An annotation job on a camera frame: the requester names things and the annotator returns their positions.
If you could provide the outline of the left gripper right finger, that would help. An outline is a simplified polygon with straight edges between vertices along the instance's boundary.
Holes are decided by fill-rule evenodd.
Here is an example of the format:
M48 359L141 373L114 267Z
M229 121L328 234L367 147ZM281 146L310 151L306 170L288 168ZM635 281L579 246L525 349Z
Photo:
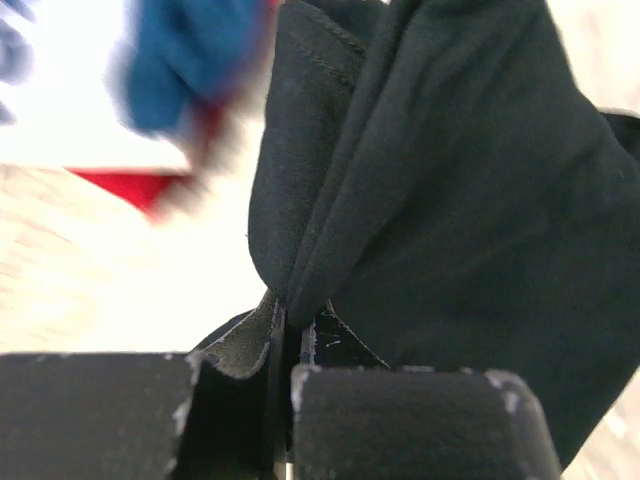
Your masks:
M543 479L561 466L538 399L517 375L393 369L331 308L291 374L298 479Z

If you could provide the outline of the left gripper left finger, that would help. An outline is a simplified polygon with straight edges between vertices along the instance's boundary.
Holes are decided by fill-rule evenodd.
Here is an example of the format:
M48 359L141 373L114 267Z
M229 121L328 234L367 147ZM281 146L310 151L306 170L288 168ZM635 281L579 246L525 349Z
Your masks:
M282 479L284 312L266 294L189 353L1 358L5 479Z

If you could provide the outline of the black t shirt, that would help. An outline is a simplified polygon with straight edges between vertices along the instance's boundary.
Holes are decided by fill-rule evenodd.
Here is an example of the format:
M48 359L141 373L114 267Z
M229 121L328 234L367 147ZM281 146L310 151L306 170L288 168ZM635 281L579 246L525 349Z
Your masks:
M250 254L294 327L519 374L568 465L639 364L638 134L542 1L288 1Z

